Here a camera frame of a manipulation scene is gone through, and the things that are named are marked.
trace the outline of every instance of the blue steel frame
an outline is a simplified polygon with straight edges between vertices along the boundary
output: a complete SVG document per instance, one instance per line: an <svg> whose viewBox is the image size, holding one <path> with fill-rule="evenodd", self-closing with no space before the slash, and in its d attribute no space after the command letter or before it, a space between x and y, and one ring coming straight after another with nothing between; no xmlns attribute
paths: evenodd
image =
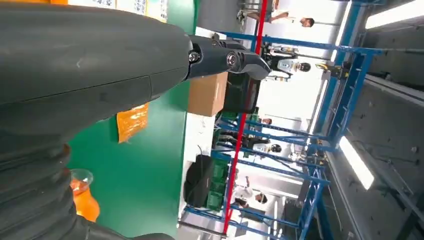
<svg viewBox="0 0 424 240"><path fill-rule="evenodd" d="M232 147L230 145L225 145L225 144L222 144L221 146ZM241 151L248 151L248 149L242 148ZM269 154L266 154L266 153L263 153L263 152L258 152L258 151L253 151L253 150L249 150L249 151L250 151L250 153L254 153L254 154L269 155ZM225 161L225 162L228 162L228 163L231 163L233 161L233 158L230 155L222 153L220 150L212 150L211 157L213 159ZM292 164L292 163L295 162L295 161L293 161L289 158L286 158L286 157L280 157L280 156L274 156L274 157L277 157L275 159L279 159L280 163L287 162L287 163ZM257 213L257 212L254 212L254 211L251 211L251 210L248 210L248 209L240 208L240 207L235 206L235 205L230 206L230 208L232 210L238 210L240 212L249 213L249 214L258 216L262 219L268 220L268 221L278 222L278 223L286 225L288 227L295 228L295 229L297 229L297 231L300 231L299 239L301 239L301 240L305 239L305 237L308 233L311 221L314 217L315 210L317 209L317 203L321 199L322 190L323 190L324 187L326 187L330 184L329 181L323 179L323 177L322 177L323 176L322 172L325 170L325 168L323 166L304 162L304 161L299 161L299 162L296 161L297 164L305 167L307 173L303 173L303 172L299 172L297 170L296 171L288 171L288 170L283 170L283 169L279 169L279 168L269 167L269 166L265 166L265 165L262 165L262 164L241 160L241 159L238 160L238 163L248 165L248 166L252 166L252 167L256 167L256 168L260 168L260 169L265 169L265 170L268 170L268 171L273 171L273 172L276 172L276 173L281 173L281 174L293 176L293 177L303 178L305 180L310 181L309 190L308 190L308 193L307 193L306 198L304 200L304 204L303 204L303 207L302 207L302 210L301 210L301 213L300 213L300 216L299 216L299 219L298 219L297 222L286 221L286 220L283 220L283 219L276 219L276 218L273 218L273 217L270 217L270 216L267 216L267 215L264 215L264 214L260 214L260 213ZM230 191L230 189L226 189L227 194L225 194L224 203L222 204L223 205L223 208L222 208L223 213L226 213L225 207L226 207L226 203L229 201L228 191ZM195 207L192 207L192 206L187 206L185 208L185 210L189 213L193 213L193 214L196 214L196 215L199 215L199 216L202 216L202 217L205 217L205 218L209 218L209 219L212 219L212 220L215 220L215 221L218 221L218 222L223 223L225 221L225 216L210 213L210 211L207 210L207 209L198 209L198 208L195 208ZM245 229L247 231L257 233L257 234L260 234L260 235L265 236L265 237L269 237L270 239L288 240L283 235L278 237L277 235L269 234L267 232L264 232L264 231L261 231L261 230L255 229L255 228L245 226L245 225L243 225L239 222L233 221L233 220L231 220L229 222L229 224L231 226L235 226L235 227L240 228L240 229Z"/></svg>
<svg viewBox="0 0 424 240"><path fill-rule="evenodd" d="M247 35L247 34L234 33L234 32L223 32L223 34L233 39L249 40L249 41L252 41L253 43L256 41L256 36L254 35ZM344 45L337 46L334 44L315 43L315 42L275 38L275 37L269 37L269 36L264 36L263 41L269 42L269 43L304 46L304 47L317 48L317 49L337 50L338 55L335 62L337 65L340 65L342 63L345 53L353 54L353 62L352 62L351 69L349 70L349 75L347 79L343 81L342 83L343 85L340 91L341 93L340 98L337 101L338 102L337 108L333 112L329 111L329 108L330 108L330 100L332 99L334 95L334 88L336 86L337 79L334 77L329 79L328 88L327 88L327 91L325 91L325 94L323 97L323 103L322 103L321 111L318 115L317 125L315 128L314 134L309 134L304 131L287 129L287 128L273 126L273 125L262 124L262 123L253 122L253 121L246 121L246 124L249 124L252 126L260 126L263 128L274 129L274 130L286 132L293 135L275 136L275 135L265 134L265 133L255 131L255 130L250 130L250 129L245 129L243 131L244 134L248 134L248 135L254 135L254 136L267 138L267 139L274 139L274 140L283 141L283 142L301 145L301 146L308 146L307 157L310 157L311 155L316 153L316 151L328 151L328 152L335 151L336 148L338 147L340 138L345 134L347 130L347 126L352 117L353 111L356 107L359 95L361 93L365 76L371 65L373 55L382 54L383 50L374 49L374 48L350 47L350 46L344 46ZM330 119L331 124L328 128L328 132L326 134L316 134L317 132L318 133L321 132L322 124L328 113L330 114L334 113L333 117ZM233 121L229 119L222 118L222 120L223 120L222 121L223 123L218 125L220 128L227 131L234 131L234 132L238 131L240 122L238 124L234 124ZM324 145L317 144L318 140L327 141L330 146L325 146L326 144ZM223 143L218 143L218 145L225 147L227 149L212 150L212 153L211 153L212 158L232 163L234 159L231 158L230 155L225 154L225 152L233 151L233 146L223 144ZM297 223L288 222L281 219L274 219L266 215L258 214L256 212L251 212L247 209L238 208L237 206L234 206L234 205L230 206L231 210L247 212L267 220L277 221L281 224L285 224L287 226L296 228L299 231L301 231L299 236L300 240L305 239L308 233L308 229L311 224L311 221L314 217L314 213L315 211L317 211L319 220L321 222L321 229L323 230L323 235L325 236L325 239L326 240L334 239L328 224L327 213L326 213L324 203L322 200L323 188L330 184L330 182L328 182L322 176L322 171L325 169L324 167L313 164L305 160L293 161L292 159L287 157L275 156L272 154L254 151L252 149L247 149L244 147L241 148L241 151L255 154L261 157L271 158L281 163L282 166L289 168L290 170L269 167L269 166L261 165L255 162L250 162L250 161L245 161L240 159L238 160L239 164L244 164L244 165L248 165L248 166L252 166L256 168L265 169L268 171L282 173L282 174L290 175L293 177L303 178L305 180L310 181L310 184L309 184L309 189L308 189L306 198L304 200L302 211ZM293 163L296 163L297 165L302 166L303 169L306 169L307 173L303 173L297 169L294 169L293 167L289 165ZM228 189L228 188L226 189L223 208L222 208L223 213L227 213L227 210L230 210L230 209L226 209L227 202L229 201L228 199L229 191L232 191L232 189ZM186 211L206 217L206 218L214 219L219 222L225 221L224 215L222 216L215 215L210 212L207 212L201 209L196 209L190 206L186 208ZM247 231L254 232L254 233L263 235L265 237L269 237L270 239L282 239L282 240L286 239L284 236L281 236L280 238L278 238L278 236L268 234L267 232L263 232L254 228L247 227L233 220L231 220L229 224L237 228L245 229Z"/></svg>
<svg viewBox="0 0 424 240"><path fill-rule="evenodd" d="M227 37L229 38L249 40L249 41L255 39L256 37L254 35L235 33L235 32L223 32L223 34L227 35ZM309 154L314 153L315 150L335 151L335 148L338 147L340 138L346 132L347 126L352 117L352 113L358 102L358 97L361 93L365 76L373 60L373 56L382 54L384 50L377 49L377 48L352 47L352 46L343 46L343 45L335 45L335 44L328 44L328 43L308 42L308 41L276 38L276 37L269 37L269 36L264 36L263 41L269 42L269 43L275 43L275 44L304 46L304 47L316 48L316 49L337 50L339 53L341 53L340 56L343 56L343 57L344 55L342 53L353 54L354 57L353 57L352 66L349 71L349 76L347 80L343 83L344 86L341 89L341 97L338 100L337 109L334 112L333 117L330 119L331 125L328 128L328 132L326 134L323 134L322 136L319 136L319 135L313 135L311 137L308 136L308 138L310 139L315 138L315 139L320 139L323 141L328 141L331 146L331 147L324 147L324 146L315 144L314 143L315 141L312 141L312 144L308 145ZM338 57L338 59L336 60L339 61L339 63L341 64L341 61L342 61L341 57ZM333 91L331 91L329 88L331 87L330 85L332 83L334 83L334 86L335 86L336 81L337 79L335 79L334 77L332 77L332 79L329 80L327 91L325 91L325 95L323 97L321 112L318 115L319 118L321 118L321 119L318 119L320 124L322 124L323 122L322 120L323 114L325 113L325 115L327 115L329 112L330 104L329 103L327 104L325 101L327 100L330 101L332 96L334 95L334 89ZM257 134L257 133L255 134L255 132L245 131L245 133L261 136L260 134ZM305 136L304 134L299 132L289 132L289 133ZM279 141L283 141L287 143L293 143L293 144L302 145L302 146L307 145L306 142L293 140L291 138L283 137L283 136L278 137L278 136L270 136L270 135L263 134L261 137L266 137L266 138L275 139L275 140L279 140Z"/></svg>

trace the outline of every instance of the metal screw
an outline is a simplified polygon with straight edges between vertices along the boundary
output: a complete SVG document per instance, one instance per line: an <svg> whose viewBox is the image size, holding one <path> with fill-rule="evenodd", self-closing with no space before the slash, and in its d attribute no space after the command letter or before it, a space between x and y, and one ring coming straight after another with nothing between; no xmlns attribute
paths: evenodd
<svg viewBox="0 0 424 240"><path fill-rule="evenodd" d="M234 55L234 53L230 52L228 53L228 55L226 56L226 63L232 67L236 64L236 55Z"/></svg>
<svg viewBox="0 0 424 240"><path fill-rule="evenodd" d="M190 54L188 55L188 60L190 61L190 63L196 62L197 60L199 60L199 58L200 54L195 51L190 52Z"/></svg>

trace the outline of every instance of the white shirt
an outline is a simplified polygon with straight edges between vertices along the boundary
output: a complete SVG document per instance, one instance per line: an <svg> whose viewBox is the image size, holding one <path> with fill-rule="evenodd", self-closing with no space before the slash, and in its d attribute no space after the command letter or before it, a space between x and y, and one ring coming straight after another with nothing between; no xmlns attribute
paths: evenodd
<svg viewBox="0 0 424 240"><path fill-rule="evenodd" d="M234 198L248 200L253 197L253 189L249 186L247 187L237 186L234 190L233 196Z"/></svg>

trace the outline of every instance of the orange label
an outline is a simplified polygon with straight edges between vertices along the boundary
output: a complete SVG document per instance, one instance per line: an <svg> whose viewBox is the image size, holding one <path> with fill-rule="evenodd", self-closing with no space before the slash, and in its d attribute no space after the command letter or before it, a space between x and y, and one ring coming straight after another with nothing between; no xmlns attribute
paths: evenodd
<svg viewBox="0 0 424 240"><path fill-rule="evenodd" d="M132 136L147 126L149 104L122 111L116 115L119 143L128 141Z"/></svg>

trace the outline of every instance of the blue metal shelf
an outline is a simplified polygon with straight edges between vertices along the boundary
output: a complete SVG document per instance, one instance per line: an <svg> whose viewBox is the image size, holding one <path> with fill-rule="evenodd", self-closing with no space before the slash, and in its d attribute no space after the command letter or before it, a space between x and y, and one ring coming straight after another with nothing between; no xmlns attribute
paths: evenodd
<svg viewBox="0 0 424 240"><path fill-rule="evenodd" d="M223 32L223 33L226 34L227 37L234 38L234 39L242 39L242 40L250 40L250 41L253 41L256 39L256 36L254 35L246 35L246 34L233 33L233 32ZM317 126L322 125L322 122L320 119L322 119L323 114L325 115L324 117L326 117L327 114L333 114L333 116L329 118L330 119L329 122L331 122L331 124L328 128L328 131L326 131L326 133L323 133L321 131L318 131L317 133L316 131L314 131L314 134L309 134L305 131L288 129L288 128L284 128L280 126L268 125L268 124L263 124L259 122L254 122L254 121L246 121L246 124L249 124L250 126L259 126L262 128L273 129L273 130L286 133L286 135L277 136L277 135L265 134L260 131L251 130L251 129L244 129L243 134L258 136L260 138L273 139L277 141L282 141L282 142L286 142L290 144L307 147L307 151L305 151L306 156L303 156L303 159L297 159L297 160L293 160L291 158L283 157L283 156L276 156L276 155L268 154L265 152L255 151L255 150L244 148L244 147L240 149L240 151L244 153L249 153L249 154L253 154L253 155L257 155L257 156L261 156L265 158L270 158L280 163L282 167L283 166L285 167L285 169L269 167L269 166L265 166L262 164L258 164L255 162L246 161L242 159L239 159L237 161L238 164L261 168L267 171L281 173L281 174L293 176L296 178L302 178L304 180L309 181L309 188L308 188L306 197L305 199L302 199L303 206L302 206L302 210L301 210L298 221L289 222L282 219L275 219L273 217L258 214L256 212L251 212L247 209L239 208L234 205L231 205L230 209L226 209L226 205L228 201L230 201L230 199L228 199L228 195L229 195L229 192L232 191L232 189L228 189L228 188L225 191L222 212L225 214L228 214L231 210L238 210L241 212L257 215L263 219L276 221L280 224L284 224L286 226L297 229L297 231L300 232L300 235L298 238L300 240L304 240L306 238L309 227L314 218L314 214L315 212L317 212L318 218L320 220L322 234L325 236L326 240L332 240L334 238L329 227L326 210L322 200L323 189L327 187L330 184L330 182L327 181L325 177L323 177L324 175L323 171L325 170L325 167L319 164L316 164L316 162L313 160L316 160L316 153L318 151L334 152L338 150L337 149L338 143L340 141L340 138L345 134L349 121L352 118L352 114L356 107L358 98L360 96L361 89L364 84L364 79L371 65L373 55L381 54L383 53L383 50L373 49L373 48L363 48L363 47L337 46L334 44L306 42L306 41L275 38L275 37L268 37L268 36L263 37L263 41L270 42L270 43L326 49L326 50L337 50L341 52L343 56L344 56L344 53L352 53L353 61L352 61L347 79L338 80L333 77L332 79L328 79L330 83L336 83L337 81L340 81L340 84L342 85L342 87L340 88L339 93L334 93L334 88L333 90L327 89L327 91L325 91L323 96L323 99L327 99L328 102L330 102L334 94L337 94L340 96L339 99L337 100L337 106L334 112L330 110L329 103L328 104L322 103L322 106L318 106L318 108L321 107L321 112L319 114L320 118L317 120ZM221 120L222 120L222 123L218 125L218 127L220 127L221 129L226 131L236 132L236 133L239 131L240 121L238 122L238 124L235 124L233 120L227 119L225 117L222 117ZM230 164L233 164L234 159L230 155L226 154L225 152L233 151L234 147L232 145L228 145L225 143L218 143L217 145L220 147L224 147L226 149L212 150L212 153L211 153L212 158L226 161ZM292 167L293 164L303 167L303 169L305 169L306 172L302 172ZM232 170L233 170L233 167L230 167L229 176L232 175L232 172L231 172ZM216 215L216 214L212 214L210 212L207 212L201 209L196 209L193 207L187 207L186 211L206 217L206 218L210 218L219 222L224 222L226 218L225 215ZM285 236L281 236L279 238L278 236L268 234L267 232L263 232L258 229L247 227L235 221L230 221L229 225L235 226L240 229L245 229L247 231L254 232L254 233L263 235L265 237L269 237L270 239L282 239L282 240L286 239Z"/></svg>

